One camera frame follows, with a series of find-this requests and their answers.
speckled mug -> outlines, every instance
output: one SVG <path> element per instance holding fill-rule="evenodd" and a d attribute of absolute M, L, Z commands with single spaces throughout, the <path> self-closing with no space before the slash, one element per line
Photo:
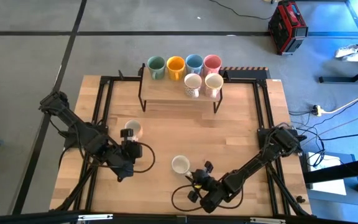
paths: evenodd
<path fill-rule="evenodd" d="M 197 98 L 200 95 L 200 88 L 203 80 L 195 73 L 185 76 L 185 94 L 186 96 Z"/>

concrete floor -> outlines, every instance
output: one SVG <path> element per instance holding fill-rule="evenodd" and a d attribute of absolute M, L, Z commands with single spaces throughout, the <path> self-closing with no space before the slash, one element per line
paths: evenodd
<path fill-rule="evenodd" d="M 32 1 L 15 3 L 0 0 L 0 30 L 72 29 L 80 0 Z M 241 14 L 269 17 L 275 5 L 254 0 L 225 1 Z M 299 2 L 298 6 L 313 32 L 357 32 L 343 2 Z M 358 12 L 358 1 L 354 4 Z M 238 17 L 207 0 L 94 0 L 88 1 L 80 31 L 86 30 L 208 30 L 265 31 L 268 21 Z M 0 215 L 9 213 L 24 164 L 35 138 L 42 114 L 39 101 L 55 81 L 68 37 L 0 37 Z M 343 45 L 358 43 L 358 38 L 308 38 L 293 56 L 275 55 L 270 37 L 224 36 L 119 36 L 77 37 L 61 90 L 74 106 L 83 75 L 135 75 L 151 55 L 170 57 L 197 53 L 218 54 L 225 66 L 269 67 L 272 78 L 282 80 L 288 107 L 304 111 L 319 104 L 331 110 L 357 98 L 358 85 L 319 84 L 321 75 L 353 76 L 358 63 L 333 59 Z M 337 118 L 318 126 L 331 126 L 358 116 L 358 105 Z M 294 118 L 304 121 L 305 118 Z M 311 117 L 310 124 L 321 118 Z M 341 127 L 326 137 L 358 133 L 357 124 Z M 48 210 L 57 162 L 63 139 L 49 129 L 24 212 Z M 309 144 L 305 149 L 315 149 Z M 326 143 L 332 152 L 352 153 L 358 159 L 358 137 Z M 358 208 L 312 201 L 313 213 L 322 218 L 358 222 Z"/>

person's foot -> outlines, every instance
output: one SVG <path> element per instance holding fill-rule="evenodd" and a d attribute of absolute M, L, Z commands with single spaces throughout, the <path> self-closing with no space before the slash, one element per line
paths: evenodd
<path fill-rule="evenodd" d="M 343 57 L 343 56 L 346 56 L 346 55 L 357 53 L 357 51 L 358 51 L 358 46 L 357 45 L 355 45 L 355 44 L 348 45 L 346 47 L 341 47 L 340 49 L 337 49 L 335 51 L 335 57 L 336 58 Z"/>
<path fill-rule="evenodd" d="M 358 62 L 358 53 L 345 56 L 342 60 L 347 62 Z"/>

blue mug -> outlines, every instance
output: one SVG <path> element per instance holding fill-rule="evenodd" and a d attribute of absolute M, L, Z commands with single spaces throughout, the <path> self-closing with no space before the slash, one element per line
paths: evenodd
<path fill-rule="evenodd" d="M 186 58 L 186 70 L 187 74 L 195 73 L 200 75 L 203 68 L 204 60 L 201 56 L 192 54 Z"/>

cup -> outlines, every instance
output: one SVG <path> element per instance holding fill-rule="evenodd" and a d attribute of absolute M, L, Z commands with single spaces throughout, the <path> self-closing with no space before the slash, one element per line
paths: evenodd
<path fill-rule="evenodd" d="M 125 128 L 131 128 L 134 130 L 134 135 L 132 137 L 128 137 L 128 140 L 137 141 L 143 135 L 142 125 L 137 120 L 130 120 L 125 124 Z"/>
<path fill-rule="evenodd" d="M 222 60 L 217 55 L 208 55 L 204 58 L 204 77 L 210 73 L 219 73 L 221 69 Z"/>
<path fill-rule="evenodd" d="M 205 77 L 205 95 L 216 98 L 223 86 L 223 78 L 220 74 L 210 73 Z"/>
<path fill-rule="evenodd" d="M 203 79 L 195 73 L 185 76 L 185 94 L 186 96 L 197 98 L 200 95 L 200 88 Z"/>
<path fill-rule="evenodd" d="M 185 69 L 185 60 L 178 56 L 170 57 L 167 60 L 167 67 L 169 77 L 172 80 L 178 81 L 183 77 L 183 71 Z"/>
<path fill-rule="evenodd" d="M 199 55 L 189 55 L 186 58 L 187 73 L 195 73 L 200 75 L 203 68 L 203 58 Z"/>
<path fill-rule="evenodd" d="M 164 77 L 165 60 L 160 56 L 150 57 L 147 61 L 147 66 L 152 75 L 152 79 L 159 80 Z"/>
<path fill-rule="evenodd" d="M 172 159 L 171 166 L 173 171 L 177 174 L 185 174 L 188 177 L 191 177 L 190 170 L 190 161 L 186 156 L 175 156 Z"/>

